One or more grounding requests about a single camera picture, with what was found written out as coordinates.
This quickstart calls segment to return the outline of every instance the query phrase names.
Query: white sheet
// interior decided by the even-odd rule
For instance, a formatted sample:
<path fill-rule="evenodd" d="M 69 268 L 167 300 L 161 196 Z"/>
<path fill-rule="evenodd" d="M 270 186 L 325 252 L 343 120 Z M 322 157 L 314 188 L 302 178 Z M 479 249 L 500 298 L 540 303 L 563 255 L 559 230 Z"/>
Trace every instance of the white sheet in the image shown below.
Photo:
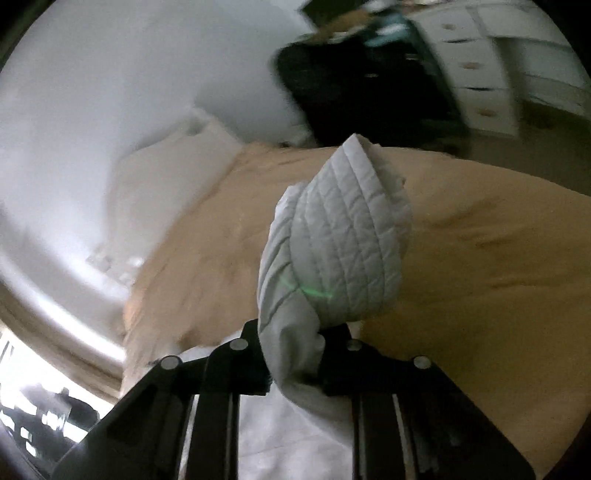
<path fill-rule="evenodd" d="M 239 335 L 236 332 L 224 342 Z M 195 347 L 179 357 L 194 360 L 209 355 L 213 349 Z M 180 479 L 184 478 L 186 462 L 183 456 Z M 302 421 L 301 414 L 276 385 L 265 397 L 241 397 L 240 480 L 347 480 L 351 478 L 352 462 L 352 450 Z"/>

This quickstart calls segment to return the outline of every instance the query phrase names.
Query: floor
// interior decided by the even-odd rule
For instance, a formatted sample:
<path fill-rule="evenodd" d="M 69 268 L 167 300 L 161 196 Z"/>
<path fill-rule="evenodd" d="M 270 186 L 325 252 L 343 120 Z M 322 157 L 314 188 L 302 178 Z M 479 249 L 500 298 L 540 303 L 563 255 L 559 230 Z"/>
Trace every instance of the floor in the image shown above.
<path fill-rule="evenodd" d="M 591 129 L 582 118 L 528 106 L 521 139 L 472 137 L 470 160 L 510 168 L 591 196 Z"/>

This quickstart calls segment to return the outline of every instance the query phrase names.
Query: dresser drawer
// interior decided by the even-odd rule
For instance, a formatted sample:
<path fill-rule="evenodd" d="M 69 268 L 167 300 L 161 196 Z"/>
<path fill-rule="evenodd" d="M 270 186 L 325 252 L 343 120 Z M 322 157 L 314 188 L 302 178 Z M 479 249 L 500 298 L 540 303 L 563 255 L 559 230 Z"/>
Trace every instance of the dresser drawer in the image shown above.
<path fill-rule="evenodd" d="M 560 29 L 541 9 L 528 5 L 485 5 L 478 16 L 491 37 L 524 38 L 569 46 Z"/>
<path fill-rule="evenodd" d="M 458 106 L 466 124 L 475 130 L 518 136 L 513 98 L 508 90 L 478 91 L 455 89 Z"/>
<path fill-rule="evenodd" d="M 505 67 L 489 40 L 438 43 L 433 48 L 451 86 L 509 88 Z"/>
<path fill-rule="evenodd" d="M 435 9 L 410 16 L 431 43 L 471 40 L 482 35 L 465 8 Z"/>

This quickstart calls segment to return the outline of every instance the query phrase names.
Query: white dresser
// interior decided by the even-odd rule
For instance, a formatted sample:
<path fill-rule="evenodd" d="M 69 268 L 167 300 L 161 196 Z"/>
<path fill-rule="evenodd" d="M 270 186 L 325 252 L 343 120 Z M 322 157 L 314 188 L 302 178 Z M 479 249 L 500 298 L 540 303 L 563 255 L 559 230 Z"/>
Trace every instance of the white dresser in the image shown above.
<path fill-rule="evenodd" d="M 588 116 L 589 77 L 533 2 L 456 0 L 409 19 L 429 43 L 470 128 L 517 137 L 521 100 Z M 509 39 L 503 54 L 500 39 Z"/>

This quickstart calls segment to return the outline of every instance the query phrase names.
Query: black object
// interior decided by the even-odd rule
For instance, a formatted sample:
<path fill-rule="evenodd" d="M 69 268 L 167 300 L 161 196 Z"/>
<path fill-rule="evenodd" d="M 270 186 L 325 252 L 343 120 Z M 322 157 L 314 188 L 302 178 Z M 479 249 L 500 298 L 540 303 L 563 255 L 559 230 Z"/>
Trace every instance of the black object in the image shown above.
<path fill-rule="evenodd" d="M 361 7 L 368 0 L 310 0 L 301 11 L 317 27 L 322 27 L 340 15 Z"/>
<path fill-rule="evenodd" d="M 271 382 L 256 327 L 251 320 L 240 339 L 208 358 L 185 364 L 175 356 L 163 358 L 61 460 L 51 478 L 176 478 L 193 396 L 199 393 L 186 478 L 235 480 L 239 396 L 265 395 Z M 420 480 L 535 479 L 513 445 L 427 358 L 389 359 L 351 340 L 346 326 L 323 335 L 322 389 L 352 398 L 355 480 L 402 480 L 406 468 L 414 468 Z M 404 444 L 400 426 L 410 433 Z M 411 459 L 406 462 L 403 446 Z"/>
<path fill-rule="evenodd" d="M 437 62 L 412 23 L 407 34 L 368 47 L 371 29 L 341 43 L 299 42 L 279 51 L 275 67 L 322 147 L 357 133 L 384 147 L 428 148 L 468 129 Z"/>

